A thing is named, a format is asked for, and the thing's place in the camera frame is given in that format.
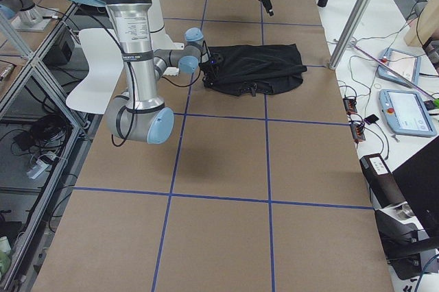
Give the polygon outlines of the black box with label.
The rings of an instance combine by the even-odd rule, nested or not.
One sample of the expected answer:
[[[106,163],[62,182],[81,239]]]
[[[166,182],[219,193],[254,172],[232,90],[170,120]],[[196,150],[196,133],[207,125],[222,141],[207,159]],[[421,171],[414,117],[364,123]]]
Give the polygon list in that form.
[[[361,170],[368,183],[368,191],[374,209],[406,202],[392,172],[380,154],[365,155],[359,160]]]

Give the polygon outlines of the near blue teach pendant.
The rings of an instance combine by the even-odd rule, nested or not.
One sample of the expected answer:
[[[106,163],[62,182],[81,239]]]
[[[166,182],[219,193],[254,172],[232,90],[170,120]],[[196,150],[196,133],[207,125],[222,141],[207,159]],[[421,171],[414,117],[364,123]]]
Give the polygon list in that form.
[[[421,96],[416,91],[379,91],[379,104],[388,127],[406,136],[433,137],[437,135]]]

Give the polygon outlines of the white plastic chair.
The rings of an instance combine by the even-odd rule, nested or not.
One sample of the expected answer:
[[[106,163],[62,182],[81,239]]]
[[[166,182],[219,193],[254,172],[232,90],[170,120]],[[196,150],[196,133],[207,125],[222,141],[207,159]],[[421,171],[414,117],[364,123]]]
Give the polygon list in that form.
[[[83,29],[79,39],[88,63],[86,77],[70,92],[66,105],[79,112],[103,114],[123,70],[112,29]]]

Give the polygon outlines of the black graphic t-shirt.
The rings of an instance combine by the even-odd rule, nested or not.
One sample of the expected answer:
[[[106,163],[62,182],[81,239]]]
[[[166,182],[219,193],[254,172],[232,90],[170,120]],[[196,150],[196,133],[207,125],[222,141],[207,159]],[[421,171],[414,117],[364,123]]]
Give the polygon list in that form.
[[[298,88],[307,67],[292,45],[210,47],[223,55],[220,79],[210,89],[227,95],[276,95]]]

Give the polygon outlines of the aluminium frame post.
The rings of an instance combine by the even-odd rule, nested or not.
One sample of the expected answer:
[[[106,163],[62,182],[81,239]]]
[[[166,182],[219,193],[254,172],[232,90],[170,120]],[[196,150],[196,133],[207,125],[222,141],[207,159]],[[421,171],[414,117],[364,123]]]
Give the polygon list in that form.
[[[361,18],[364,15],[364,12],[366,11],[369,3],[370,0],[356,0],[351,14],[339,37],[338,43],[335,46],[335,49],[331,55],[331,59],[329,61],[330,69],[335,70],[340,63],[340,60],[342,59],[342,56],[348,47],[348,43],[353,37],[353,34],[357,29],[357,26],[359,25],[359,22],[361,21]]]

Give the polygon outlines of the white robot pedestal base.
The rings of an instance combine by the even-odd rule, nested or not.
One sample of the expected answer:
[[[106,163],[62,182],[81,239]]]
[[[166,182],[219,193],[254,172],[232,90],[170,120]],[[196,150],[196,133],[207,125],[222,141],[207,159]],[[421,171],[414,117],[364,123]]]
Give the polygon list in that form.
[[[148,10],[147,15],[154,51],[157,49],[183,49],[184,44],[174,42],[166,32],[160,0],[152,0],[152,6]]]

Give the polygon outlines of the blue teach pendant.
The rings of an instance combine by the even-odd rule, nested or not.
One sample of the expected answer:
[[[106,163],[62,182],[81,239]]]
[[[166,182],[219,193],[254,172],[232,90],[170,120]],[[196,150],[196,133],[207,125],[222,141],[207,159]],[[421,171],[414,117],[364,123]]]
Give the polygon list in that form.
[[[421,96],[416,91],[379,91],[379,104],[388,127],[406,136],[433,137],[437,135]]]
[[[380,60],[407,80],[414,84],[418,83],[421,63],[420,57],[408,52],[389,48],[382,53]],[[401,78],[397,77],[383,66],[377,67],[377,74],[381,79],[406,86],[406,83]]]

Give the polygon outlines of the far blue teach pendant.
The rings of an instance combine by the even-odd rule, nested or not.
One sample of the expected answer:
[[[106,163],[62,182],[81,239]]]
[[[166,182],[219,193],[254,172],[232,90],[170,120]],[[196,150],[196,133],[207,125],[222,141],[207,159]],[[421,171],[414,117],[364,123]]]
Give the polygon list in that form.
[[[418,83],[421,63],[420,57],[408,52],[389,48],[382,53],[380,60],[407,80],[414,84]],[[377,74],[381,79],[406,86],[406,83],[401,78],[397,77],[383,66],[377,67]]]

